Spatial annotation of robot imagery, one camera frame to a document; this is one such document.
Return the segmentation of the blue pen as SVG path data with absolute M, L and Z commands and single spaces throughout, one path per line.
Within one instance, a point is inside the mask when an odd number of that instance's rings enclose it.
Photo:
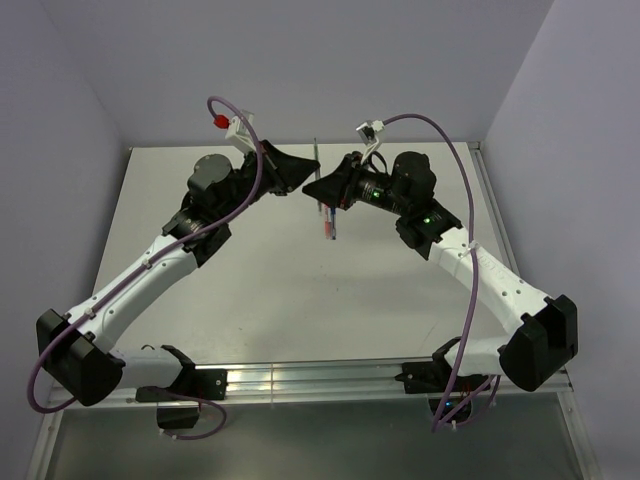
M 335 207 L 330 207 L 329 216 L 330 216 L 330 239 L 336 240 L 337 230 L 336 230 L 336 208 Z

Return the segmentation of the red highlighter pen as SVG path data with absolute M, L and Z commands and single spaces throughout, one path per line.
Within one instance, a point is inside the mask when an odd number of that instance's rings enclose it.
M 331 240 L 332 239 L 331 210 L 325 204 L 322 204 L 322 210 L 323 210 L 325 238 L 327 240 Z

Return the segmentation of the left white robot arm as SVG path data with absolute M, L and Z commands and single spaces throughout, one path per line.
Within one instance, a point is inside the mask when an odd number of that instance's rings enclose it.
M 117 352 L 120 336 L 173 284 L 203 266 L 230 238 L 228 217 L 267 193 L 286 196 L 320 168 L 263 140 L 239 168 L 221 154 L 200 158 L 187 180 L 180 210 L 145 253 L 85 302 L 36 322 L 44 370 L 84 406 L 118 389 L 136 388 L 183 399 L 195 386 L 196 365 L 179 349 L 162 345 Z

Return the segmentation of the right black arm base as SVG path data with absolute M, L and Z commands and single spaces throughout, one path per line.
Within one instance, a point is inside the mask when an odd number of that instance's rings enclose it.
M 451 366 L 445 359 L 445 354 L 457 343 L 458 338 L 447 342 L 436 350 L 428 361 L 402 363 L 401 371 L 394 377 L 394 380 L 403 384 L 406 394 L 443 394 L 452 372 Z M 488 376 L 478 374 L 457 376 L 452 394 L 445 402 L 443 416 L 449 414 L 487 380 Z

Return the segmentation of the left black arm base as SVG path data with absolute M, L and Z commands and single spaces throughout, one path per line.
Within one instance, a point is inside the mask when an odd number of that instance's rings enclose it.
M 137 403 L 193 402 L 194 407 L 156 408 L 156 422 L 165 431 L 191 430 L 200 419 L 205 405 L 222 401 L 226 396 L 228 371 L 221 368 L 194 368 L 181 374 L 169 387 L 141 387 L 136 390 Z

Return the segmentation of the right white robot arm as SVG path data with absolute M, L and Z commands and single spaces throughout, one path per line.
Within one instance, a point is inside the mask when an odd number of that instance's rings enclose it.
M 424 154 L 403 152 L 382 173 L 369 170 L 354 152 L 303 192 L 335 209 L 364 202 L 396 214 L 401 240 L 468 288 L 502 325 L 502 337 L 456 337 L 436 350 L 419 376 L 428 391 L 496 375 L 533 392 L 577 355 L 577 307 L 565 295 L 552 298 L 526 283 L 470 239 L 461 221 L 436 200 L 436 182 Z

